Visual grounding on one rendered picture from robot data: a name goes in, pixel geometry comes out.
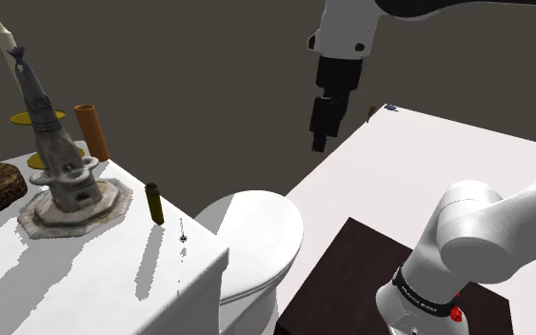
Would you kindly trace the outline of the white candle on yellow holder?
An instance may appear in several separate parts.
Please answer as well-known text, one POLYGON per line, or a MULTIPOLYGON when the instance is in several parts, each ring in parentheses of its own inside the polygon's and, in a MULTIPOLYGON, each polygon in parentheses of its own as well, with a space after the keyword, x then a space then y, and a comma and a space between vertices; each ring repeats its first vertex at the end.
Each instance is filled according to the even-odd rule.
POLYGON ((34 131, 36 152, 43 168, 54 174, 82 169, 84 163, 79 149, 59 120, 35 69, 26 59, 26 48, 16 43, 12 33, 1 21, 0 49, 21 91, 26 114, 34 131))

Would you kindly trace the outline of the white toilet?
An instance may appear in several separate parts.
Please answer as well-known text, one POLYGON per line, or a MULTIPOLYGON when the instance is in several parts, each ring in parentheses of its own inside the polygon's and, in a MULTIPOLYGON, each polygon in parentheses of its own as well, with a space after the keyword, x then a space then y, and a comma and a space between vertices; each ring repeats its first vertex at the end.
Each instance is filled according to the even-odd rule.
POLYGON ((158 226, 138 179, 112 161, 94 173, 132 199, 84 236, 29 237, 17 218, 37 187, 0 211, 0 335, 262 335, 303 241, 289 199, 241 191, 194 218, 164 203, 158 226))

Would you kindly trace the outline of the grey stone tower figure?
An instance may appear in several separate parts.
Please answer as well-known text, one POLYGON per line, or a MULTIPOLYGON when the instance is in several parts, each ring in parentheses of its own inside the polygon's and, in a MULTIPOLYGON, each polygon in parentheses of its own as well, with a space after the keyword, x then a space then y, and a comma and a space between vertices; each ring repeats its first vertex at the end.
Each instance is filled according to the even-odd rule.
POLYGON ((21 209, 18 223, 31 239, 84 236, 125 215, 132 190, 116 178, 97 178, 99 160, 81 156, 59 121, 35 72, 24 60, 25 48, 7 49, 34 131, 36 152, 44 168, 29 182, 46 186, 21 209))

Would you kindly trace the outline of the orange cylinder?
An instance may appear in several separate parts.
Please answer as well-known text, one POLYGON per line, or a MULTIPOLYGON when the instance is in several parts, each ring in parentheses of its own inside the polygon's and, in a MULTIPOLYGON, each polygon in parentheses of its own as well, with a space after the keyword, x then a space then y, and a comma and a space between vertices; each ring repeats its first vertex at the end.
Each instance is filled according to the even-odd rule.
POLYGON ((109 149, 95 105, 82 104, 75 106, 73 109, 90 155, 100 162, 107 161, 110 158, 109 149))

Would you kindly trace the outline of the olive green small cylinder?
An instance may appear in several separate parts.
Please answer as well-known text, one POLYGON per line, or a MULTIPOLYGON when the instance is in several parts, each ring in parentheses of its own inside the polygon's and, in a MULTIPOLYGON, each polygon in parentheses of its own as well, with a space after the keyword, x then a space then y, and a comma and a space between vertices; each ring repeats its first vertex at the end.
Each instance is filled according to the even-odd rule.
POLYGON ((154 183, 147 183, 145 185, 145 192, 147 195, 151 220, 158 226, 161 226, 165 220, 159 187, 154 183))

